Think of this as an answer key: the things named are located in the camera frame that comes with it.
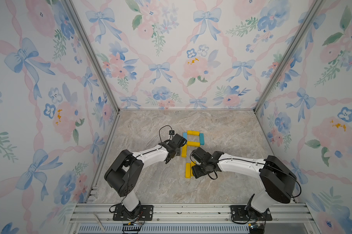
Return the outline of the teal block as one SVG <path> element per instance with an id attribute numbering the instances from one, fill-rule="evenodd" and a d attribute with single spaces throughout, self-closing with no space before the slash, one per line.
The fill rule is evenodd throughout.
<path id="1" fill-rule="evenodd" d="M 204 139 L 203 133 L 199 134 L 199 143 L 200 143 L 200 145 L 205 145 L 205 139 Z"/>

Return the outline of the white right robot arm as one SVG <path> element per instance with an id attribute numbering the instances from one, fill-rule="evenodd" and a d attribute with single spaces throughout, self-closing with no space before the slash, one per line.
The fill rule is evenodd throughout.
<path id="1" fill-rule="evenodd" d="M 210 176 L 211 173 L 217 176 L 218 172 L 233 172 L 262 182 L 264 189 L 253 194 L 241 211 L 232 212 L 233 216 L 242 213 L 247 220 L 265 217 L 269 207 L 276 203 L 289 204 L 295 197 L 293 192 L 298 184 L 296 175 L 275 156 L 246 159 L 220 151 L 210 154 L 199 147 L 191 153 L 191 157 L 196 161 L 196 165 L 191 167 L 195 178 Z"/>

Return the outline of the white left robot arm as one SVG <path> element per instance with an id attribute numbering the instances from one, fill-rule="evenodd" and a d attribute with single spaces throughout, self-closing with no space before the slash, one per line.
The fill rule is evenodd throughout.
<path id="1" fill-rule="evenodd" d="M 159 162 L 169 163 L 176 156 L 177 150 L 186 143 L 187 139 L 176 134 L 173 138 L 141 152 L 120 152 L 106 171 L 104 179 L 122 198 L 120 205 L 125 211 L 132 213 L 141 207 L 141 202 L 133 190 L 142 170 Z"/>

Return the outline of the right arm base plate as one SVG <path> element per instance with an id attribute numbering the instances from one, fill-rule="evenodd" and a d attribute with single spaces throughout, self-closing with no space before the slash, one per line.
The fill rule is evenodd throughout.
<path id="1" fill-rule="evenodd" d="M 272 214 L 269 208 L 260 213 L 254 208 L 247 208 L 246 205 L 231 205 L 231 219 L 234 222 L 249 223 L 256 221 L 272 221 Z"/>

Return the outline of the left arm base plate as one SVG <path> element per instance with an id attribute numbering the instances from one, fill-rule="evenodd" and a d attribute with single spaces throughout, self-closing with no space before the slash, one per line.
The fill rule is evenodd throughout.
<path id="1" fill-rule="evenodd" d="M 123 205 L 115 206 L 109 210 L 113 214 L 113 221 L 151 221 L 154 214 L 153 205 L 139 205 L 133 211 L 128 211 Z"/>

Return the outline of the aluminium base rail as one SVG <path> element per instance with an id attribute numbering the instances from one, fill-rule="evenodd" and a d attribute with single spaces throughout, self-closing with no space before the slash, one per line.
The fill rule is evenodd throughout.
<path id="1" fill-rule="evenodd" d="M 152 220 L 114 221 L 109 204 L 79 204 L 67 234 L 319 234 L 304 203 L 276 204 L 267 220 L 233 221 L 228 204 L 156 204 Z"/>

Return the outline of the aluminium left corner post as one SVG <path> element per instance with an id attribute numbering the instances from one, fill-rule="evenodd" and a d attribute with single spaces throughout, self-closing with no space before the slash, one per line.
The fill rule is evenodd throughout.
<path id="1" fill-rule="evenodd" d="M 94 68 L 95 72 L 97 73 L 99 81 L 102 83 L 103 89 L 106 92 L 108 96 L 108 100 L 112 104 L 114 108 L 114 112 L 118 115 L 120 112 L 120 109 L 118 107 L 118 104 L 114 98 L 113 92 L 110 89 L 109 82 L 107 81 L 106 77 L 103 74 L 103 70 L 101 66 L 99 65 L 99 61 L 97 59 L 97 56 L 95 55 L 95 51 L 92 47 L 91 42 L 89 41 L 88 35 L 81 23 L 81 20 L 78 16 L 78 13 L 74 7 L 74 4 L 70 0 L 62 0 L 61 1 L 63 7 L 65 8 L 68 16 L 71 19 L 72 25 L 74 26 L 75 30 L 77 31 L 77 35 L 80 38 L 81 44 L 87 53 L 87 57 L 89 61 L 92 64 L 92 67 Z"/>

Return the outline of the aluminium corner post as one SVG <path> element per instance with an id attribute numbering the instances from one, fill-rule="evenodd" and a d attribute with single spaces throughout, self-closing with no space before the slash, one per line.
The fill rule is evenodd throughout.
<path id="1" fill-rule="evenodd" d="M 281 76 L 282 72 L 285 70 L 286 66 L 288 65 L 289 61 L 291 60 L 292 56 L 298 49 L 300 42 L 306 36 L 309 28 L 311 27 L 312 23 L 316 19 L 317 15 L 319 14 L 321 7 L 325 1 L 317 0 L 313 1 L 311 7 L 309 8 L 308 12 L 304 17 L 304 21 L 300 24 L 298 30 L 296 31 L 292 42 L 289 44 L 287 50 L 285 51 L 282 60 L 279 63 L 278 68 L 275 69 L 273 76 L 270 78 L 269 83 L 265 86 L 263 93 L 261 94 L 255 108 L 254 113 L 257 114 L 261 107 L 264 106 L 264 102 L 266 101 L 267 96 L 271 92 L 273 86 L 277 82 L 277 79 Z"/>
<path id="2" fill-rule="evenodd" d="M 109 82 L 107 81 L 106 77 L 103 74 L 103 70 L 101 66 L 99 65 L 99 61 L 97 59 L 97 56 L 95 55 L 95 51 L 92 47 L 91 42 L 89 41 L 88 35 L 81 23 L 81 20 L 78 16 L 78 13 L 74 7 L 74 4 L 70 0 L 62 0 L 61 1 L 63 7 L 65 8 L 68 16 L 71 19 L 72 25 L 74 26 L 75 30 L 77 31 L 77 35 L 80 38 L 81 44 L 87 53 L 87 57 L 89 61 L 92 64 L 92 67 L 94 68 L 95 72 L 97 73 L 99 81 L 102 83 L 103 89 L 106 92 L 108 96 L 108 100 L 112 104 L 114 108 L 114 112 L 118 115 L 120 112 L 120 109 L 118 107 L 118 104 L 114 98 L 113 92 L 110 89 Z"/>

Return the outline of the aluminium right corner post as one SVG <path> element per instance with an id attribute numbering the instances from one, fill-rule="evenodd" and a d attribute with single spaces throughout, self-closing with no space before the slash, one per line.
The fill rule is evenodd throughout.
<path id="1" fill-rule="evenodd" d="M 312 23 L 316 19 L 317 15 L 319 14 L 321 7 L 325 1 L 317 0 L 313 1 L 311 7 L 309 8 L 308 12 L 304 17 L 304 21 L 300 24 L 298 30 L 296 31 L 292 42 L 289 44 L 287 50 L 285 51 L 282 60 L 279 63 L 278 68 L 275 69 L 273 76 L 270 78 L 269 83 L 265 86 L 263 93 L 261 94 L 255 108 L 254 113 L 257 114 L 261 107 L 264 106 L 264 102 L 266 101 L 267 96 L 271 92 L 273 86 L 277 82 L 277 79 L 281 76 L 282 72 L 285 70 L 286 66 L 288 65 L 289 61 L 291 60 L 292 56 L 298 49 L 300 42 L 306 36 L 309 28 L 311 27 Z"/>

